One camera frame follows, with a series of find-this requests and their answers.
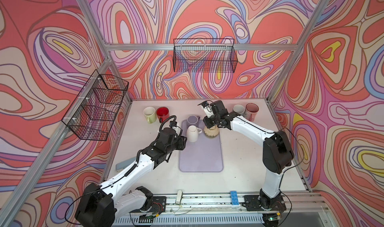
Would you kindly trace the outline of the white mug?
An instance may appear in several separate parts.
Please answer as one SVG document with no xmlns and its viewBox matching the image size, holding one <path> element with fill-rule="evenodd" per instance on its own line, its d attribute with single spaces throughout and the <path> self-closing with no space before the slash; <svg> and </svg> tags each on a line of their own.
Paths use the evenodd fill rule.
<svg viewBox="0 0 384 227">
<path fill-rule="evenodd" d="M 187 129 L 187 140 L 191 143 L 194 143 L 198 140 L 199 134 L 201 134 L 203 130 L 194 125 L 190 125 Z"/>
</svg>

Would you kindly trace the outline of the blue floral mug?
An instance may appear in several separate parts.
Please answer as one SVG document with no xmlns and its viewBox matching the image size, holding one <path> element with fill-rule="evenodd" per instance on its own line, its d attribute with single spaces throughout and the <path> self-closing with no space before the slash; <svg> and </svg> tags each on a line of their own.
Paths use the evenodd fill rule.
<svg viewBox="0 0 384 227">
<path fill-rule="evenodd" d="M 242 117 L 246 116 L 246 109 L 243 105 L 239 105 L 239 104 L 234 105 L 233 111 L 240 114 Z"/>
</svg>

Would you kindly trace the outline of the red mug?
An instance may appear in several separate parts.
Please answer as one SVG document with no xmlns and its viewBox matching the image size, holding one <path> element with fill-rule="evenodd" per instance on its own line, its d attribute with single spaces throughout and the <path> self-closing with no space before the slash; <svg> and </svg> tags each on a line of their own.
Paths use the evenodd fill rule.
<svg viewBox="0 0 384 227">
<path fill-rule="evenodd" d="M 159 122 L 162 124 L 166 119 L 170 117 L 170 111 L 167 107 L 159 107 L 156 110 L 156 115 L 159 119 Z"/>
</svg>

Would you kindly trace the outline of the pink cartoon mug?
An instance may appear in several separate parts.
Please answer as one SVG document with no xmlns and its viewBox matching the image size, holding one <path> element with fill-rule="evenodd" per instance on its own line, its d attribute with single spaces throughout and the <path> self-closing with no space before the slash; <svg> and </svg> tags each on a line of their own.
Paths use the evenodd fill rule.
<svg viewBox="0 0 384 227">
<path fill-rule="evenodd" d="M 245 118 L 250 122 L 253 122 L 255 120 L 257 113 L 259 112 L 259 109 L 260 108 L 257 104 L 254 104 L 254 103 L 246 104 Z"/>
</svg>

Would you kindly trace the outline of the light green mug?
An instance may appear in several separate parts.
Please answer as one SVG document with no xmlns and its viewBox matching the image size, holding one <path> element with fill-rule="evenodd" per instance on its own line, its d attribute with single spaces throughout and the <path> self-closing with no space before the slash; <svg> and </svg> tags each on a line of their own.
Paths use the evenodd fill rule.
<svg viewBox="0 0 384 227">
<path fill-rule="evenodd" d="M 157 120 L 156 109 L 154 107 L 146 107 L 143 110 L 143 114 L 148 124 L 152 124 Z"/>
</svg>

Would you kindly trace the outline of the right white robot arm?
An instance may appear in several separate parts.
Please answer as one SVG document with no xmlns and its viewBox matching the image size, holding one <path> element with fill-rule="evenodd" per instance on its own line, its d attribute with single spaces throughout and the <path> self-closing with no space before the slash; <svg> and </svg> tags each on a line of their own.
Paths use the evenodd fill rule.
<svg viewBox="0 0 384 227">
<path fill-rule="evenodd" d="M 262 160 L 266 176 L 256 202 L 263 210 L 276 207 L 283 200 L 281 183 L 284 171 L 290 168 L 295 157 L 287 133 L 283 130 L 268 130 L 237 112 L 228 112 L 221 100 L 203 101 L 199 105 L 206 114 L 203 122 L 207 128 L 217 126 L 241 133 L 263 147 Z"/>
</svg>

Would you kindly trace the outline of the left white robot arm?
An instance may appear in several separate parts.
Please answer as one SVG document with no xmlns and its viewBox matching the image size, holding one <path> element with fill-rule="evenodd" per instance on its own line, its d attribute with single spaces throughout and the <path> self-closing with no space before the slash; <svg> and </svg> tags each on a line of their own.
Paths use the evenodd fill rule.
<svg viewBox="0 0 384 227">
<path fill-rule="evenodd" d="M 128 190 L 144 175 L 163 162 L 168 162 L 174 151 L 186 147 L 187 137 L 178 126 L 177 117 L 170 116 L 161 124 L 158 134 L 146 148 L 139 150 L 136 159 L 109 180 L 85 188 L 75 212 L 75 219 L 83 227 L 110 227 L 132 211 L 148 211 L 153 205 L 153 194 L 147 188 Z"/>
</svg>

